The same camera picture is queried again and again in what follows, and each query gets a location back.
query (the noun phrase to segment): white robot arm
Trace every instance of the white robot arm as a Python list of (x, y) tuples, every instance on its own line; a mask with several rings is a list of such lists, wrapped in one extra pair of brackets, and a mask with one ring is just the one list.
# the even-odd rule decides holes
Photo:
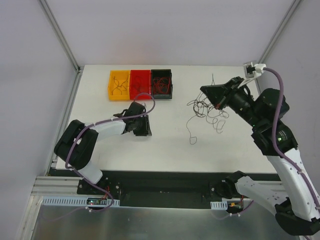
[(128, 109), (105, 121), (85, 124), (73, 120), (56, 144), (54, 153), (65, 161), (67, 169), (76, 170), (92, 184), (102, 187), (105, 185), (103, 173), (91, 161), (96, 142), (131, 131), (136, 136), (152, 135), (146, 108), (135, 101)]
[[(287, 195), (273, 192), (240, 171), (227, 177), (216, 188), (217, 194), (223, 189), (221, 196), (225, 198), (236, 194), (247, 196), (275, 215), (288, 234), (314, 235), (320, 230), (320, 198), (305, 170), (292, 131), (280, 121), (289, 110), (283, 96), (282, 79), (265, 64), (246, 64), (244, 70), (246, 79), (235, 77), (226, 84), (202, 86), (200, 90), (216, 109), (230, 107), (252, 126), (254, 143), (275, 168)], [(254, 100), (247, 83), (265, 71), (276, 75), (280, 90), (265, 89)]]

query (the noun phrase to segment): metal frame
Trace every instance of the metal frame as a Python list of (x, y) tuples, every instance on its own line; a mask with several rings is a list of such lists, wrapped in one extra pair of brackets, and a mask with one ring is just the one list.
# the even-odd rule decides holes
[[(279, 26), (276, 28), (274, 34), (272, 35), (270, 41), (268, 42), (266, 48), (264, 49), (261, 57), (257, 61), (258, 64), (265, 64), (266, 63), (267, 58), (269, 57), (269, 55), (272, 52), (272, 50), (274, 49), (276, 43), (278, 42), (278, 40), (280, 39), (280, 37), (283, 34), (284, 30), (288, 26), (288, 23), (292, 19), (292, 17), (295, 14), (295, 12), (297, 12), (299, 6), (301, 5), (301, 3), (303, 1), (304, 0), (293, 0), (293, 2), (291, 3), (289, 9), (286, 11), (283, 19), (281, 20)], [(262, 91), (261, 91), (261, 88), (260, 88), (260, 85), (259, 85), (259, 82), (258, 82), (257, 79), (255, 80), (255, 84), (256, 84), (256, 87), (258, 89), (258, 93), (261, 94)]]
[[(60, 120), (58, 131), (57, 131), (57, 134), (54, 139), (55, 143), (59, 140), (59, 138), (62, 136), (64, 130), (68, 126), (69, 118), (71, 115), (72, 107), (73, 107), (75, 99), (76, 99), (76, 95), (77, 95), (77, 91), (78, 91), (78, 87), (80, 84), (80, 80), (81, 80), (83, 71), (84, 71), (84, 67), (80, 67), (80, 69), (77, 72), (75, 79), (73, 81), (72, 88), (71, 88), (71, 91), (69, 94), (69, 98), (68, 98), (66, 105), (64, 107), (63, 116), (62, 116), (62, 119)], [(57, 161), (58, 161), (58, 157), (54, 153), (54, 146), (52, 146), (51, 154), (48, 159), (48, 164), (47, 164), (48, 167), (46, 170), (46, 174), (48, 174), (50, 168), (56, 167)]]
[[(73, 68), (76, 70), (76, 73), (77, 73), (70, 95), (68, 97), (67, 104), (65, 106), (64, 114), (59, 125), (59, 130), (56, 135), (56, 140), (58, 140), (68, 124), (73, 103), (75, 101), (75, 97), (77, 94), (78, 86), (81, 80), (83, 67), (80, 67), (77, 60), (75, 59), (75, 56), (72, 53), (70, 46), (68, 45), (67, 40), (65, 39), (58, 25), (58, 22), (54, 14), (52, 13), (47, 1), (46, 0), (37, 0), (37, 1), (41, 6), (45, 16), (47, 17), (57, 39), (59, 40), (61, 47), (65, 51), (68, 59), (70, 60)], [(302, 2), (303, 0), (293, 0), (288, 11), (286, 12), (278, 28), (276, 29), (275, 33), (270, 39), (268, 45), (263, 51), (261, 57), (259, 58), (258, 63), (266, 61), (266, 59), (272, 52), (275, 44), (277, 43), (278, 39), (280, 38), (285, 28), (287, 27), (293, 14), (297, 11), (297, 9), (299, 8)], [(256, 84), (257, 84), (258, 91), (261, 92), (259, 84), (257, 82)], [(51, 169), (51, 167), (55, 167), (55, 164), (57, 162), (56, 160), (57, 160), (57, 157), (54, 155), (53, 149), (52, 149), (52, 154), (50, 155), (50, 158), (49, 158), (50, 163), (48, 164), (48, 169), (47, 169), (48, 172)], [(77, 195), (79, 180), (80, 180), (79, 177), (74, 177), (74, 176), (71, 176), (71, 177), (39, 176), (37, 177), (35, 180), (28, 204), (27, 204), (27, 208), (26, 208), (23, 220), (22, 220), (22, 225), (20, 226), (20, 229), (18, 231), (17, 239), (21, 239), (21, 240), (31, 239), (43, 196), (73, 196), (73, 197), (79, 196)], [(278, 181), (259, 181), (259, 183), (264, 185), (269, 185), (270, 188), (276, 192), (284, 191), (282, 183)]]
[(49, 23), (50, 23), (50, 25), (52, 27), (52, 30), (54, 31), (54, 33), (56, 35), (56, 38), (60, 42), (61, 47), (65, 51), (65, 53), (66, 53), (67, 57), (69, 58), (71, 64), (73, 65), (73, 67), (74, 67), (74, 69), (76, 71), (79, 71), (80, 70), (80, 66), (77, 63), (77, 60), (76, 60), (74, 54), (72, 53), (72, 51), (71, 51), (71, 49), (70, 49), (70, 47), (69, 47), (69, 45), (67, 43), (67, 40), (66, 40), (64, 34), (62, 33), (54, 14), (52, 13), (52, 11), (50, 9), (49, 4), (47, 3), (46, 0), (37, 0), (37, 1), (40, 4), (44, 15), (48, 19), (48, 21), (49, 21)]

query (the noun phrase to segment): cable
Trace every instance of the cable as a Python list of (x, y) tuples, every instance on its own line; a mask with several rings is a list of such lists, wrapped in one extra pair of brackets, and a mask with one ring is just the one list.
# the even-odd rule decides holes
[(313, 199), (314, 204), (316, 206), (316, 209), (320, 213), (320, 203), (318, 201), (316, 193), (315, 193), (311, 183), (309, 182), (307, 176), (303, 173), (303, 170), (298, 166), (298, 164), (296, 164), (293, 160), (291, 160), (283, 152), (280, 151), (280, 149), (278, 148), (278, 145), (277, 145), (276, 133), (277, 133), (277, 125), (278, 125), (280, 110), (281, 110), (282, 102), (284, 99), (284, 82), (283, 82), (280, 74), (278, 72), (276, 72), (275, 70), (268, 68), (268, 67), (263, 68), (263, 70), (270, 72), (270, 73), (273, 73), (279, 82), (279, 99), (278, 99), (278, 103), (276, 105), (275, 114), (274, 114), (273, 123), (272, 123), (272, 136), (271, 136), (272, 137), (272, 145), (273, 145), (275, 151), (279, 154), (279, 156), (282, 157), (283, 159), (285, 159), (288, 163), (290, 163), (297, 170), (298, 174), (301, 175), (307, 188), (309, 189), (309, 191), (311, 193), (311, 196), (312, 196), (312, 199)]
[(212, 215), (215, 219), (217, 219), (217, 220), (224, 220), (224, 219), (229, 218), (229, 217), (232, 217), (232, 216), (238, 216), (238, 217), (240, 217), (240, 216), (241, 216), (241, 213), (247, 211), (248, 208), (250, 208), (250, 206), (252, 206), (253, 203), (254, 203), (254, 201), (252, 200), (252, 201), (248, 204), (248, 206), (246, 206), (241, 212), (238, 212), (238, 213), (228, 214), (228, 215), (223, 216), (223, 217), (217, 217), (217, 216), (215, 216), (215, 215), (212, 213), (212, 211), (211, 211), (211, 215)]
[(155, 94), (170, 94), (170, 77), (155, 77), (152, 80), (152, 93)]
[[(106, 207), (104, 207), (104, 208), (102, 208), (102, 209), (100, 209), (100, 210), (91, 209), (90, 212), (94, 212), (94, 213), (102, 212), (102, 211), (110, 208), (110, 207), (114, 204), (115, 200), (114, 200), (113, 196), (112, 196), (107, 190), (105, 190), (105, 189), (103, 189), (103, 188), (95, 185), (95, 184), (92, 183), (90, 180), (88, 180), (87, 178), (85, 178), (85, 177), (84, 177), (79, 171), (77, 171), (75, 168), (73, 168), (72, 166), (69, 166), (69, 161), (70, 161), (70, 157), (71, 157), (71, 155), (72, 155), (72, 152), (74, 151), (74, 149), (75, 149), (75, 147), (76, 147), (76, 145), (77, 145), (78, 140), (81, 138), (81, 136), (84, 134), (84, 132), (85, 132), (86, 130), (88, 130), (89, 128), (92, 128), (92, 127), (97, 126), (97, 125), (100, 125), (100, 124), (110, 123), (110, 122), (112, 122), (112, 121), (120, 121), (120, 120), (125, 120), (125, 119), (139, 118), (139, 117), (142, 117), (142, 116), (144, 116), (144, 115), (149, 114), (149, 113), (155, 108), (155, 106), (156, 106), (156, 101), (155, 101), (155, 99), (153, 98), (153, 96), (150, 95), (149, 93), (142, 92), (142, 93), (138, 94), (138, 95), (134, 98), (133, 102), (135, 102), (136, 99), (137, 99), (139, 96), (141, 96), (141, 95), (148, 95), (148, 96), (150, 96), (151, 99), (153, 100), (153, 106), (151, 107), (150, 110), (148, 110), (148, 111), (146, 111), (146, 112), (144, 112), (144, 113), (138, 114), (138, 115), (134, 115), (134, 116), (125, 116), (125, 117), (119, 117), (119, 118), (113, 118), (113, 119), (106, 119), (106, 120), (103, 120), (103, 121), (98, 121), (98, 122), (96, 122), (96, 123), (92, 123), (92, 124), (86, 126), (85, 128), (83, 128), (83, 129), (81, 130), (81, 132), (80, 132), (80, 133), (78, 134), (78, 136), (75, 138), (75, 140), (74, 140), (74, 142), (73, 142), (73, 144), (72, 144), (72, 146), (71, 146), (71, 148), (70, 148), (70, 150), (69, 150), (69, 153), (68, 153), (68, 155), (67, 155), (67, 157), (66, 157), (66, 160), (65, 160), (65, 165), (64, 165), (65, 168), (66, 168), (66, 169), (71, 169), (71, 170), (73, 170), (79, 177), (83, 178), (83, 180), (85, 180), (85, 181), (86, 181), (88, 184), (90, 184), (92, 187), (100, 190), (101, 192), (104, 192), (106, 195), (108, 195), (108, 196), (111, 198), (111, 203), (110, 203), (108, 206), (106, 206)], [(42, 218), (44, 218), (44, 219), (47, 220), (47, 221), (54, 222), (54, 221), (60, 220), (60, 219), (62, 219), (62, 218), (64, 218), (64, 217), (67, 217), (67, 216), (69, 216), (70, 214), (72, 214), (72, 213), (74, 213), (74, 212), (76, 212), (76, 211), (78, 211), (78, 210), (80, 210), (80, 209), (84, 209), (84, 208), (87, 208), (87, 207), (78, 207), (78, 208), (76, 208), (76, 209), (68, 212), (67, 214), (65, 214), (65, 215), (63, 215), (63, 216), (60, 216), (60, 217), (57, 217), (57, 218), (55, 218), (55, 219), (47, 219), (47, 218), (45, 218), (44, 216), (42, 216)]]
[[(214, 75), (212, 74), (212, 82), (211, 85), (215, 85)], [(217, 115), (210, 116), (210, 113), (213, 110), (216, 110), (212, 103), (208, 100), (206, 95), (203, 92), (200, 92), (199, 95), (196, 97), (195, 100), (191, 100), (186, 104), (187, 106), (192, 106), (194, 116), (190, 117), (189, 120), (186, 122), (185, 127), (189, 132), (189, 143), (194, 145), (197, 143), (198, 138), (196, 136), (192, 136), (191, 131), (188, 127), (188, 123), (194, 118), (205, 118), (208, 124), (211, 124), (213, 129), (216, 131), (217, 134), (221, 134), (223, 132), (223, 127), (226, 124), (227, 118), (229, 118), (229, 113), (224, 110), (220, 110)]]
[(114, 91), (115, 90), (119, 90), (121, 92), (120, 95), (122, 95), (123, 92), (122, 92), (121, 88), (124, 88), (124, 91), (127, 91), (127, 88), (125, 86), (123, 86), (123, 84), (128, 82), (128, 78), (129, 78), (129, 75), (126, 77), (126, 80), (124, 80), (120, 85), (119, 80), (116, 79), (116, 76), (114, 76), (113, 77), (113, 82), (116, 84), (116, 87), (112, 90), (111, 95), (114, 95)]

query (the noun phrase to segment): white tabletop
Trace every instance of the white tabletop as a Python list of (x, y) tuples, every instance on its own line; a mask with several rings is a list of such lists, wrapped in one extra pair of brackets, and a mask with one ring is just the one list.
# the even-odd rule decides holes
[[(75, 97), (70, 120), (92, 123), (121, 113), (130, 101), (109, 101), (110, 70), (171, 69), (171, 100), (157, 100), (149, 114), (152, 136), (133, 133), (113, 136), (95, 145), (91, 160), (101, 170), (165, 172), (235, 172), (275, 173), (251, 138), (251, 127), (230, 108), (229, 118), (218, 134), (204, 118), (194, 117), (188, 124), (197, 143), (190, 145), (186, 122), (194, 112), (187, 103), (196, 99), (200, 87), (223, 84), (233, 77), (243, 77), (241, 66), (173, 66), (173, 65), (86, 65)], [(249, 85), (256, 98), (256, 84)], [(146, 101), (146, 108), (152, 106)], [(64, 169), (58, 159), (56, 168)]]

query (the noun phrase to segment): cable clip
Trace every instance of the cable clip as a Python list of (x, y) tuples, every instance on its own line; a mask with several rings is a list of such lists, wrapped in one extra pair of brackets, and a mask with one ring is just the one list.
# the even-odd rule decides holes
[(298, 173), (298, 174), (306, 174), (306, 170), (301, 169), (301, 171), (298, 171), (297, 173)]
[(116, 116), (112, 116), (112, 117), (110, 117), (111, 122), (113, 122), (113, 121), (114, 121), (114, 119), (118, 119), (118, 117), (116, 117)]

